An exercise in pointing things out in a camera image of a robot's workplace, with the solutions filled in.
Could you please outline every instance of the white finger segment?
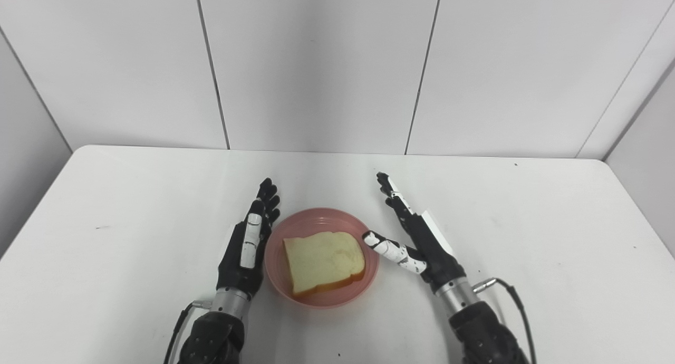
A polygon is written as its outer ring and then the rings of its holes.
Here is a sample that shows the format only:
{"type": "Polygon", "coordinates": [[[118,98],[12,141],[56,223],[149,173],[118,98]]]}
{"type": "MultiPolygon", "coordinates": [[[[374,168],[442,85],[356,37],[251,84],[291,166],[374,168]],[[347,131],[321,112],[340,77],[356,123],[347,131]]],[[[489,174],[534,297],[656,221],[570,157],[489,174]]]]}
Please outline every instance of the white finger segment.
{"type": "Polygon", "coordinates": [[[391,177],[388,177],[387,181],[389,182],[389,186],[391,186],[391,194],[390,194],[391,198],[399,198],[401,200],[401,202],[403,203],[403,206],[405,206],[408,209],[408,212],[410,212],[412,214],[412,210],[410,210],[410,206],[408,205],[408,202],[406,202],[406,200],[403,198],[401,193],[399,193],[398,188],[396,187],[396,185],[391,180],[391,177]]]}
{"type": "Polygon", "coordinates": [[[260,228],[263,217],[257,214],[248,214],[246,220],[246,232],[244,232],[244,245],[242,246],[242,255],[239,259],[239,266],[252,269],[255,267],[255,256],[260,244],[260,228]]]}
{"type": "Polygon", "coordinates": [[[395,262],[405,270],[412,271],[412,273],[419,274],[427,268],[427,263],[424,261],[411,258],[408,248],[404,245],[396,246],[391,241],[380,240],[373,232],[366,235],[363,241],[386,259],[395,262]]]}

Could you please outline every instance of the white wall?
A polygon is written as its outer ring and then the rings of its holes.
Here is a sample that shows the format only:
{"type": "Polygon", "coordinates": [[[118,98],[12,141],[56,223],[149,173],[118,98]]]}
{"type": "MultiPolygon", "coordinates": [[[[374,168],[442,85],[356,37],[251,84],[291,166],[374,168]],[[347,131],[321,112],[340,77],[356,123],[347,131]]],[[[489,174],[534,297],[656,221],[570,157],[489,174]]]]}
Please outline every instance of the white wall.
{"type": "Polygon", "coordinates": [[[0,33],[0,256],[69,156],[0,33]]]}
{"type": "Polygon", "coordinates": [[[675,56],[673,0],[201,1],[213,73],[197,0],[0,25],[74,148],[601,158],[675,56]]]}
{"type": "Polygon", "coordinates": [[[72,148],[227,147],[196,0],[0,0],[0,25],[72,148]]]}
{"type": "Polygon", "coordinates": [[[670,73],[607,164],[675,254],[675,73],[670,73]]]}
{"type": "Polygon", "coordinates": [[[402,154],[437,0],[202,0],[230,145],[402,154]]]}
{"type": "Polygon", "coordinates": [[[575,157],[672,1],[441,0],[408,153],[575,157]]]}

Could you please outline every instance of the pink bowl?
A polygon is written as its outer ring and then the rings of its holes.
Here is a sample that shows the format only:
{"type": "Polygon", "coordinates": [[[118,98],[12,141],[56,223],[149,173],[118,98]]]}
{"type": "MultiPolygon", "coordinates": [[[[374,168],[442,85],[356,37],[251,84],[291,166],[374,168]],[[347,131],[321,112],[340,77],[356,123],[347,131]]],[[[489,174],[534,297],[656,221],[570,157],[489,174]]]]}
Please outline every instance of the pink bowl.
{"type": "Polygon", "coordinates": [[[378,254],[361,239],[368,227],[352,215],[334,208],[309,208],[287,217],[272,231],[265,249],[265,270],[272,285],[287,299],[314,309],[330,309],[342,306],[360,296],[373,282],[378,272],[378,254]],[[363,279],[340,289],[321,292],[295,299],[288,262],[284,251],[284,239],[307,237],[318,232],[347,232],[359,242],[366,262],[363,279]]]}

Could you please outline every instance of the bread slice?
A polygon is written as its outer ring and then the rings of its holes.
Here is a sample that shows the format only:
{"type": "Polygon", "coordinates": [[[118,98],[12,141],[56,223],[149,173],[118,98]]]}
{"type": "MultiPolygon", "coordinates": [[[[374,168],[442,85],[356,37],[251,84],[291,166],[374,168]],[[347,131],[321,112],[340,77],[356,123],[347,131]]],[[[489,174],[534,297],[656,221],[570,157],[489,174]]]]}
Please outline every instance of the bread slice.
{"type": "Polygon", "coordinates": [[[366,269],[359,242],[347,232],[284,239],[284,248],[294,297],[347,286],[361,280],[366,269]]]}

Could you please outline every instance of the robotic hand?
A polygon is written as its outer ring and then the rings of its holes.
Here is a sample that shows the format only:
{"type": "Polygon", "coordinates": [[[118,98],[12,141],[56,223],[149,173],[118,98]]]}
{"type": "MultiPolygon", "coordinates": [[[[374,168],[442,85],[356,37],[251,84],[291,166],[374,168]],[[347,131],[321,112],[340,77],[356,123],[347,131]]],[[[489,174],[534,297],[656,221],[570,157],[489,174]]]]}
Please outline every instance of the robotic hand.
{"type": "MultiPolygon", "coordinates": [[[[244,346],[246,306],[263,282],[263,256],[272,223],[279,217],[277,186],[267,178],[260,185],[256,200],[246,218],[234,227],[227,251],[218,266],[216,295],[212,302],[193,302],[193,306],[209,309],[196,319],[190,337],[180,351],[179,364],[237,364],[244,346]]],[[[187,316],[181,314],[174,337],[187,316]]],[[[171,354],[169,345],[165,363],[171,354]]]]}
{"type": "Polygon", "coordinates": [[[464,268],[454,258],[448,241],[429,212],[425,211],[422,215],[413,213],[387,174],[378,173],[378,182],[381,185],[380,190],[387,196],[385,203],[393,208],[417,249],[398,244],[373,231],[366,232],[363,240],[385,258],[419,274],[430,285],[432,293],[443,300],[450,314],[450,326],[463,344],[465,364],[527,363],[511,331],[499,323],[492,308],[477,297],[479,292],[495,283],[506,287],[520,309],[528,335],[532,364],[536,364],[523,304],[513,287],[497,278],[472,287],[466,279],[464,268]]]}

